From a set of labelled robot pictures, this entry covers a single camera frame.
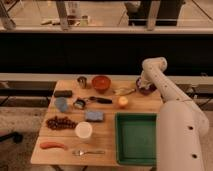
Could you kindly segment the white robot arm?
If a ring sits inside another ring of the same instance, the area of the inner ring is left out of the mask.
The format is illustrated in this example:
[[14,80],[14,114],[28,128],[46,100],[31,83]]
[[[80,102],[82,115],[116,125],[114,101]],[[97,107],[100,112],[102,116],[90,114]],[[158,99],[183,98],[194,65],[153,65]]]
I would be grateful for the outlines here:
[[164,100],[156,121],[157,171],[205,171],[200,143],[210,127],[205,113],[164,75],[164,57],[145,59],[142,68],[139,87],[154,84]]

